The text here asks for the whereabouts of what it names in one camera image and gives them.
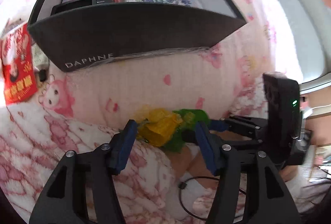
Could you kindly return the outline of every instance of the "storage box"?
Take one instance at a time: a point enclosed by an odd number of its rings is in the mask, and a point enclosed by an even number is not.
[[[246,23],[232,0],[198,0],[203,9],[105,3],[51,15],[61,1],[37,0],[28,30],[64,72],[126,55],[212,47]]]

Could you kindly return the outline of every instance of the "red packet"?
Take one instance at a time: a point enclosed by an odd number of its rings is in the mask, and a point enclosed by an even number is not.
[[[37,91],[31,57],[31,37],[24,23],[1,39],[6,104],[21,102]]]

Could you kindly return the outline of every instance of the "blue gripper pad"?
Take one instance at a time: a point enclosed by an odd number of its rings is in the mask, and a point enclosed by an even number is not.
[[[226,159],[221,154],[223,140],[216,134],[211,134],[204,122],[195,125],[195,136],[207,169],[214,175],[219,175],[220,169],[226,166]]]
[[[129,159],[133,143],[136,139],[137,126],[137,122],[130,119],[124,130],[120,134],[116,134],[116,137],[113,137],[116,141],[112,148],[112,158],[116,160],[114,169],[118,174],[125,168],[127,160]]]
[[[229,125],[223,120],[211,119],[209,124],[209,130],[214,130],[218,132],[224,132],[229,129]]]

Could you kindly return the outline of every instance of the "white sock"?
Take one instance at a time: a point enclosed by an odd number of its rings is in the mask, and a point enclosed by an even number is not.
[[[166,211],[176,220],[183,220],[186,216],[188,216],[188,213],[185,212],[179,202],[178,185],[180,182],[184,182],[186,179],[189,179],[191,177],[192,176],[190,173],[185,172],[185,174],[180,178],[180,180],[175,182],[175,185],[173,185],[167,193],[165,208]],[[192,212],[193,203],[197,198],[199,198],[205,193],[206,189],[201,186],[195,179],[189,180],[186,184],[186,188],[181,191],[182,203],[188,211]]]
[[[193,143],[185,143],[185,145],[189,148],[189,150],[191,151],[191,155],[192,155],[192,160],[195,158],[195,156],[199,153],[200,151],[200,147],[197,146],[196,144]]]

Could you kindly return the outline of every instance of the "metal screw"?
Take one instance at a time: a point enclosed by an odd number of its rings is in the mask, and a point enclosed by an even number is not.
[[[224,145],[222,146],[222,149],[225,150],[225,151],[229,151],[229,150],[231,150],[231,146],[228,145],[228,144],[224,144]]]
[[[264,151],[259,151],[259,152],[258,152],[258,155],[259,155],[261,158],[264,158],[265,156],[267,156],[267,154],[266,154]]]
[[[72,157],[73,155],[75,155],[75,151],[73,151],[73,150],[69,150],[69,151],[67,151],[67,153],[66,153],[66,156],[67,156],[67,157]]]
[[[104,143],[104,144],[101,145],[101,149],[102,150],[108,150],[108,149],[110,149],[110,145],[108,143]]]

